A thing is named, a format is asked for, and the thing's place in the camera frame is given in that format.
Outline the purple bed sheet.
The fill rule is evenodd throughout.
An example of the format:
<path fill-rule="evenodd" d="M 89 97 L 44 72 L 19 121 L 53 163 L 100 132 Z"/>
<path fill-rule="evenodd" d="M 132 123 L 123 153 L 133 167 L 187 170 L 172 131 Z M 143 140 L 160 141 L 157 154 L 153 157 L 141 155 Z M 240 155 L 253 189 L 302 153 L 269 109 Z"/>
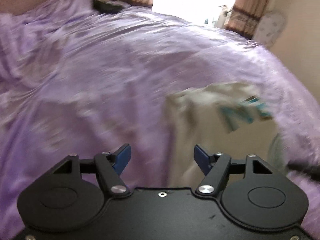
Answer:
<path fill-rule="evenodd" d="M 49 0 L 1 14 L 1 239 L 24 227 L 18 195 L 70 153 L 132 147 L 122 175 L 164 187 L 169 93 L 247 81 L 279 124 L 286 160 L 319 162 L 319 104 L 265 47 L 144 7 L 108 15 L 92 0 Z"/>

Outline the white patterned pillow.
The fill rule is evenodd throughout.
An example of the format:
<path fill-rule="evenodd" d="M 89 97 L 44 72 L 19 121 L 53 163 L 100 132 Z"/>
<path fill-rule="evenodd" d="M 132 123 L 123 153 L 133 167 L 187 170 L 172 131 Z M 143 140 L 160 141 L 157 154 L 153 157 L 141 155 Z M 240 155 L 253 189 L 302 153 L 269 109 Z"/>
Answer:
<path fill-rule="evenodd" d="M 279 11 L 269 11 L 260 20 L 253 40 L 271 48 L 286 26 L 286 18 Z"/>

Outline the white printed t-shirt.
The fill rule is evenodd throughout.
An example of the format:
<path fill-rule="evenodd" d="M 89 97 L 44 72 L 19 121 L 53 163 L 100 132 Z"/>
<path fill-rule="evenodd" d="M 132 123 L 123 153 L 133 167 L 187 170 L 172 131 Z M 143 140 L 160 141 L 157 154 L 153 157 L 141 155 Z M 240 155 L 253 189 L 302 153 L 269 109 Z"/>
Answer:
<path fill-rule="evenodd" d="M 195 188 L 204 178 L 194 161 L 195 145 L 234 159 L 256 154 L 286 173 L 279 127 L 252 84 L 214 83 L 169 94 L 165 114 L 174 135 L 170 187 Z"/>

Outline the white bottle at window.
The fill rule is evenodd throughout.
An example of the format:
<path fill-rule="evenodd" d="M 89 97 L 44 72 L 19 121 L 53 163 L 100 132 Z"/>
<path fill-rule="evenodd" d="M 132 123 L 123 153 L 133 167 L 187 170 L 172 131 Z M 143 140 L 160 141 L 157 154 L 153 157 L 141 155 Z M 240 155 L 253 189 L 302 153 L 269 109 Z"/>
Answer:
<path fill-rule="evenodd" d="M 225 29 L 225 25 L 228 22 L 228 19 L 232 11 L 226 5 L 221 5 L 219 6 L 219 8 L 221 9 L 221 12 L 217 19 L 215 27 L 219 29 Z"/>

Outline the black object on bed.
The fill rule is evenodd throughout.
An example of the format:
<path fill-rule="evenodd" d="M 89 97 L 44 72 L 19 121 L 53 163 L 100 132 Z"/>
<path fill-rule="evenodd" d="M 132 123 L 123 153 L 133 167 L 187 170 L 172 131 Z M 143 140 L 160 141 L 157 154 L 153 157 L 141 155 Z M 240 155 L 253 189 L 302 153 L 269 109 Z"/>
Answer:
<path fill-rule="evenodd" d="M 125 9 L 122 5 L 110 4 L 100 0 L 92 0 L 92 5 L 100 14 L 117 14 Z"/>

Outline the right brown striped curtain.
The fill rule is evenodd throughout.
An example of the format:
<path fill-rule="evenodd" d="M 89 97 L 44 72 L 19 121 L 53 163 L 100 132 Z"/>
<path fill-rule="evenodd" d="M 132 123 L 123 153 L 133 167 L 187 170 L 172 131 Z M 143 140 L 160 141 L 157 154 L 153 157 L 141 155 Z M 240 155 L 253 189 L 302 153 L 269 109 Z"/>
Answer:
<path fill-rule="evenodd" d="M 252 39 L 269 0 L 235 0 L 226 29 Z"/>

